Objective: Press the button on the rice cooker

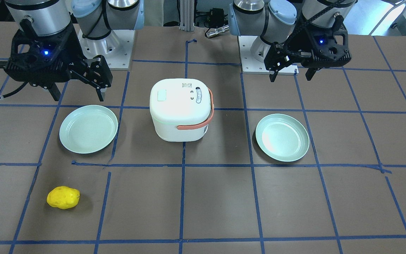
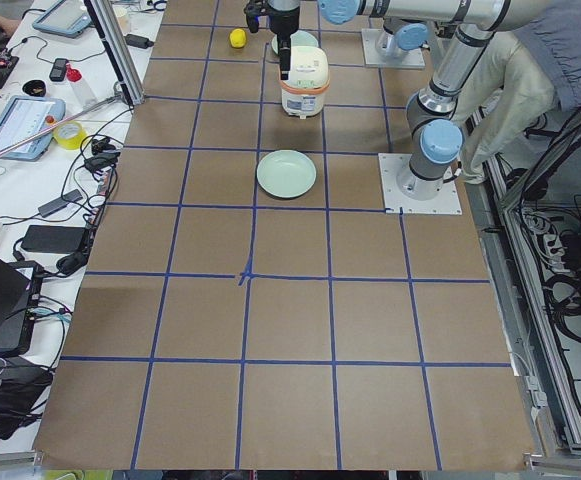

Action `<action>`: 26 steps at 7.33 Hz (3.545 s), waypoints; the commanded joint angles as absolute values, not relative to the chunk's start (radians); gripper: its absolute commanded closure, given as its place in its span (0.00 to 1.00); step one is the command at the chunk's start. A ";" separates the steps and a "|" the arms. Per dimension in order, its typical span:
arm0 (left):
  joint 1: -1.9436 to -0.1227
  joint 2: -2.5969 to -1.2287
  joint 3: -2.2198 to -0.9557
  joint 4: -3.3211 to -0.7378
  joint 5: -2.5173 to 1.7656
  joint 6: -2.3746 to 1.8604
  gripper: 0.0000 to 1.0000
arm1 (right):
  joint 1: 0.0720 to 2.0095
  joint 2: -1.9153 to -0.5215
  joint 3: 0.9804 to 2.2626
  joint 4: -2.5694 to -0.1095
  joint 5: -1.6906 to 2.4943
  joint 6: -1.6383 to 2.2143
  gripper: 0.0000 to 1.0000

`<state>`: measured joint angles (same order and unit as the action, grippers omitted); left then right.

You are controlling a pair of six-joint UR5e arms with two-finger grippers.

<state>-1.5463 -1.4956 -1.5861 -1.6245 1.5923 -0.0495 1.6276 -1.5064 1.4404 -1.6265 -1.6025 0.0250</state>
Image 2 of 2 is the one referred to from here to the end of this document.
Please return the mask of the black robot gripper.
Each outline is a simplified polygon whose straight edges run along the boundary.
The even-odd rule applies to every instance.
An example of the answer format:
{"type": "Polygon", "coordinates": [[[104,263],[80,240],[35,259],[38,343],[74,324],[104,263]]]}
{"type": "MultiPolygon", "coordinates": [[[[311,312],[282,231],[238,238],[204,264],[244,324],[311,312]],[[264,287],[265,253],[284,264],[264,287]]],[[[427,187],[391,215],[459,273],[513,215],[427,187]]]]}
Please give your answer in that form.
{"type": "Polygon", "coordinates": [[[269,0],[269,26],[277,35],[280,79],[291,70],[291,35],[299,29],[299,0],[269,0]]]}

